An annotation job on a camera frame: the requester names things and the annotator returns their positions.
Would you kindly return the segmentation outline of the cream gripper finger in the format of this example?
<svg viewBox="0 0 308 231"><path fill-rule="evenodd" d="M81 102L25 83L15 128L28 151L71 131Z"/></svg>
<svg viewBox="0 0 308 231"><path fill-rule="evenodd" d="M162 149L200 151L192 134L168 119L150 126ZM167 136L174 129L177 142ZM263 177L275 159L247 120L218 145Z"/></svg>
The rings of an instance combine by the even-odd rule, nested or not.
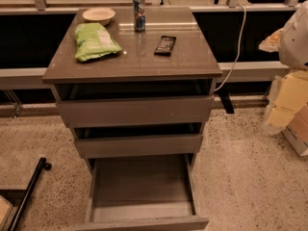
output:
<svg viewBox="0 0 308 231"><path fill-rule="evenodd" d="M268 101L263 128L274 135L282 132L308 102L308 72L297 70L284 77L276 76L270 86Z"/></svg>
<svg viewBox="0 0 308 231"><path fill-rule="evenodd" d="M280 49L280 39L283 32L283 29L278 29L273 32L259 44L259 49L268 53L278 52Z"/></svg>

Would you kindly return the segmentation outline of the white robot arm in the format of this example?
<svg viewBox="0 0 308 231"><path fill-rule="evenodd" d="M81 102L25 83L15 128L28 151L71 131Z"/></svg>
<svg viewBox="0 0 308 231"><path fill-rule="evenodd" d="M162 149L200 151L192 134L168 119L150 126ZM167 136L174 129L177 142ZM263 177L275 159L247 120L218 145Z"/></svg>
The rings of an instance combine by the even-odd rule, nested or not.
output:
<svg viewBox="0 0 308 231"><path fill-rule="evenodd" d="M264 129L282 132L308 102L308 1L303 2L283 28L264 39L259 49L277 52L290 72L275 76L271 83L264 116Z"/></svg>

